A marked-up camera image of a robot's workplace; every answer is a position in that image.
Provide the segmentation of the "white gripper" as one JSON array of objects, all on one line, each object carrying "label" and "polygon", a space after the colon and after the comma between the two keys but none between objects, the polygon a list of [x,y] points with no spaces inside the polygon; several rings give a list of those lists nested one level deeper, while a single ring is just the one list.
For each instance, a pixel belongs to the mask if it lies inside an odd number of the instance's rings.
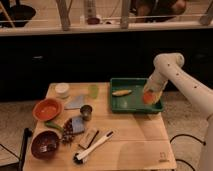
[{"label": "white gripper", "polygon": [[156,104],[160,100],[160,98],[163,94],[163,90],[165,89],[167,83],[168,83],[168,80],[164,76],[153,73],[148,78],[148,80],[143,88],[143,91],[144,92],[147,92],[147,91],[155,92],[153,104]]}]

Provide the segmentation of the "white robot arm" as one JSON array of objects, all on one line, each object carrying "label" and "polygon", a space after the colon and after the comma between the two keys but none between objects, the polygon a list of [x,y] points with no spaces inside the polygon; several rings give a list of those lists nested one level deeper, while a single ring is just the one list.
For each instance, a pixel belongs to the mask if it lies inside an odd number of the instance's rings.
[{"label": "white robot arm", "polygon": [[142,101],[149,105],[157,103],[171,81],[208,121],[197,171],[213,171],[213,89],[183,71],[184,62],[181,53],[158,54],[153,60],[154,72],[143,88]]}]

